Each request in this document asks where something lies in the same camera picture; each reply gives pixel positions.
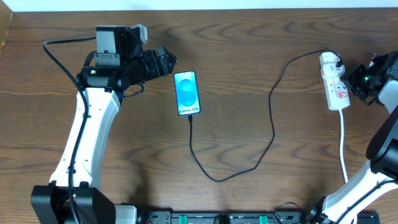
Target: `power strip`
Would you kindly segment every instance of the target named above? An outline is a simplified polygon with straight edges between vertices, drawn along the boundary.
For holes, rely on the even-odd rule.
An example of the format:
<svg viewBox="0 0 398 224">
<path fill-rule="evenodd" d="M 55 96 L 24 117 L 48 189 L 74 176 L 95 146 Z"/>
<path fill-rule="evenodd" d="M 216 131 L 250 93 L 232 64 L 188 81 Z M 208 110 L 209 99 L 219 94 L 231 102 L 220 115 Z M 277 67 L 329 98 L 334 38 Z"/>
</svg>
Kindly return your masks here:
<svg viewBox="0 0 398 224">
<path fill-rule="evenodd" d="M 336 67 L 338 61 L 340 59 L 331 52 L 325 52 L 320 56 L 321 75 L 329 110 L 341 110 L 349 106 L 348 89 L 340 80 L 345 73 L 345 67 Z"/>
</svg>

